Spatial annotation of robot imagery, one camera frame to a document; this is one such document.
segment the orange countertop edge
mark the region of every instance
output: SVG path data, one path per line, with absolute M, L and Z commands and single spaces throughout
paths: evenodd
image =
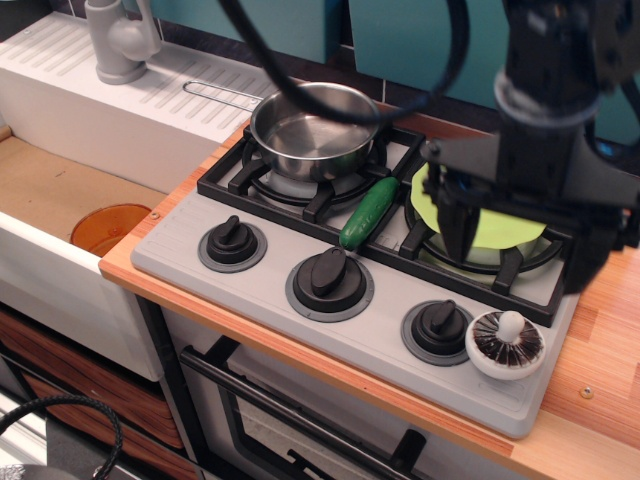
M 484 135 L 422 116 L 400 126 L 430 137 Z M 510 439 L 133 267 L 138 242 L 241 135 L 242 128 L 100 261 L 105 278 L 528 477 L 640 478 L 639 251 L 612 253 L 582 294 L 534 428 Z M 585 387 L 591 399 L 581 396 Z

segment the oven door handle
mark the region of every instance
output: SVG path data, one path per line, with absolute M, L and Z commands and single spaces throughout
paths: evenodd
M 383 478 L 420 480 L 411 474 L 411 470 L 426 444 L 425 437 L 420 433 L 415 430 L 407 430 L 404 438 L 410 435 L 412 441 L 403 442 L 401 440 L 391 458 L 394 465 L 391 466 L 381 456 L 365 450 L 341 433 L 323 425 L 267 390 L 229 370 L 226 366 L 227 360 L 239 345 L 235 340 L 223 336 L 204 355 L 192 346 L 187 346 L 180 353 L 180 362 L 212 380 L 219 387 L 250 402 L 276 419 L 297 428 Z

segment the toy cucumber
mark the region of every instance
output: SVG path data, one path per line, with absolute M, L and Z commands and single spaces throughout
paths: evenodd
M 399 185 L 395 177 L 387 177 L 369 189 L 340 232 L 340 245 L 345 250 L 355 250 L 373 232 L 393 203 Z

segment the white faucet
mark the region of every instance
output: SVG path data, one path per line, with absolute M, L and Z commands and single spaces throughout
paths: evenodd
M 137 80 L 145 61 L 160 51 L 161 42 L 151 14 L 151 0 L 137 0 L 142 21 L 129 20 L 122 0 L 86 0 L 89 33 L 98 64 L 98 78 L 110 85 Z

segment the black cord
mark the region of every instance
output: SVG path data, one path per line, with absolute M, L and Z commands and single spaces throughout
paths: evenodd
M 451 46 L 445 70 L 430 92 L 424 92 L 408 107 L 387 113 L 357 115 L 338 110 L 319 101 L 305 90 L 298 88 L 278 65 L 265 41 L 255 29 L 238 0 L 218 0 L 227 17 L 242 36 L 267 75 L 282 91 L 284 96 L 299 109 L 341 123 L 356 125 L 378 125 L 406 117 L 409 114 L 430 106 L 440 98 L 456 79 L 469 49 L 469 11 L 466 0 L 446 0 L 451 22 Z
M 0 418 L 0 435 L 2 435 L 7 428 L 9 428 L 13 423 L 20 420 L 22 417 L 33 413 L 40 408 L 51 407 L 53 405 L 63 405 L 63 404 L 76 404 L 76 405 L 84 405 L 85 407 L 91 407 L 99 412 L 102 412 L 104 415 L 109 418 L 113 429 L 115 430 L 115 442 L 114 446 L 111 449 L 111 454 L 109 458 L 107 458 L 104 465 L 100 468 L 98 474 L 95 477 L 95 480 L 106 480 L 109 472 L 113 469 L 120 455 L 120 451 L 122 450 L 122 429 L 120 428 L 120 420 L 116 413 L 102 402 L 97 400 L 93 400 L 89 397 L 83 397 L 81 395 L 59 395 L 55 397 L 44 397 L 37 398 L 30 402 L 27 402 L 18 408 L 15 408 Z

